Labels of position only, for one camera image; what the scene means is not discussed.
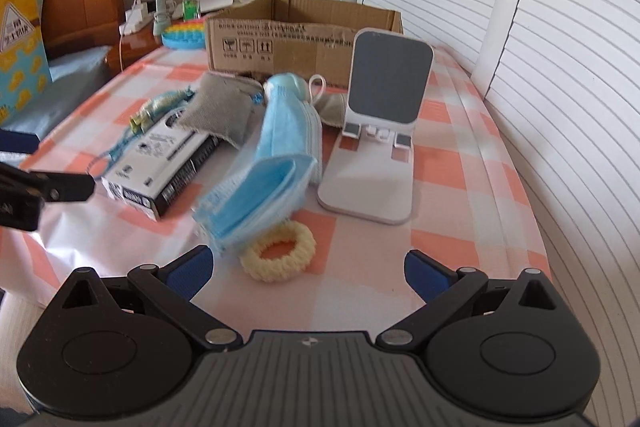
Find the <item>cardboard box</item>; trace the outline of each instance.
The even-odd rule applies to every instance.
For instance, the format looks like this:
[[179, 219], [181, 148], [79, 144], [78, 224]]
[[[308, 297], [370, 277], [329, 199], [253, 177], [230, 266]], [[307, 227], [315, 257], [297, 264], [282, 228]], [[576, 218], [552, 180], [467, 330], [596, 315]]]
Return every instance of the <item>cardboard box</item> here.
[[134, 142], [102, 178], [109, 197], [162, 217], [218, 147], [218, 138], [174, 126], [169, 112]]
[[353, 38], [363, 28], [402, 33], [400, 14], [332, 0], [254, 0], [207, 18], [209, 68], [322, 74], [347, 88]]

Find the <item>tablecloth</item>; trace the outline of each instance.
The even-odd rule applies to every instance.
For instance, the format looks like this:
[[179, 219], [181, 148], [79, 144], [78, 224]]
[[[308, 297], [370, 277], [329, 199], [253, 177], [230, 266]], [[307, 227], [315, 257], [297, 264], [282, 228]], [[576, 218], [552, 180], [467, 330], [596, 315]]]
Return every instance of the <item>tablecloth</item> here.
[[[204, 50], [159, 48], [82, 104], [22, 168], [84, 172], [145, 100], [197, 87], [206, 69]], [[335, 129], [324, 130], [325, 163], [337, 136]], [[303, 274], [286, 283], [260, 283], [236, 257], [223, 257], [193, 302], [245, 337], [259, 328], [376, 335], [422, 305], [402, 271], [412, 248], [453, 269], [479, 267], [494, 278], [515, 278], [529, 266], [549, 273], [527, 194], [498, 129], [468, 75], [440, 49], [414, 145], [413, 210], [404, 225], [324, 210], [310, 187], [294, 215], [318, 244]], [[76, 267], [93, 266], [113, 277], [142, 263], [168, 263], [198, 243], [190, 208], [226, 175], [237, 154], [220, 146], [158, 223], [98, 187], [87, 203], [48, 204], [37, 232], [1, 230], [0, 287], [46, 305]]]

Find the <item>gray pouch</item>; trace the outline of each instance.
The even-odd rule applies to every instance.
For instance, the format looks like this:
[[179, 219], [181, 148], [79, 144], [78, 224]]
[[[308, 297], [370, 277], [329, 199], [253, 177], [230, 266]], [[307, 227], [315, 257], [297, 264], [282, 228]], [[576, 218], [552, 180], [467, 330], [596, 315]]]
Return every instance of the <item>gray pouch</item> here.
[[185, 129], [209, 133], [240, 149], [254, 110], [252, 96], [261, 90], [260, 84], [249, 78], [207, 73], [178, 124]]
[[324, 93], [314, 107], [320, 115], [320, 120], [331, 127], [342, 127], [347, 110], [347, 95], [342, 92]]

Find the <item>wooden nightstand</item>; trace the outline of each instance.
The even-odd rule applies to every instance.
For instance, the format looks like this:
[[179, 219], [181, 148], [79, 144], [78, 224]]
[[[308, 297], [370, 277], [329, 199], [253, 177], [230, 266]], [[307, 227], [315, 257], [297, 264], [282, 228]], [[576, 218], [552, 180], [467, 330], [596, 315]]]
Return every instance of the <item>wooden nightstand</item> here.
[[[127, 35], [122, 38], [122, 65], [124, 68], [132, 65], [136, 60], [151, 53], [154, 49], [162, 46], [162, 39], [154, 36], [154, 24], [150, 22], [138, 33]], [[104, 57], [111, 74], [116, 76], [120, 73], [120, 55], [116, 44]]]

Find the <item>silver screw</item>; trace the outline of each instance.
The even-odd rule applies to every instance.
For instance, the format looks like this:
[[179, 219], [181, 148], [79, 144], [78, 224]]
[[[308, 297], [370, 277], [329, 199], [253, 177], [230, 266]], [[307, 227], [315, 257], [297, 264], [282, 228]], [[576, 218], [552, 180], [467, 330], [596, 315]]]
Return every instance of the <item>silver screw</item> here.
[[381, 335], [382, 341], [389, 346], [406, 346], [414, 336], [405, 330], [386, 330]]
[[209, 344], [216, 344], [217, 346], [224, 346], [225, 344], [231, 344], [238, 334], [234, 330], [227, 330], [226, 328], [216, 328], [215, 330], [207, 331], [204, 336], [205, 340]]

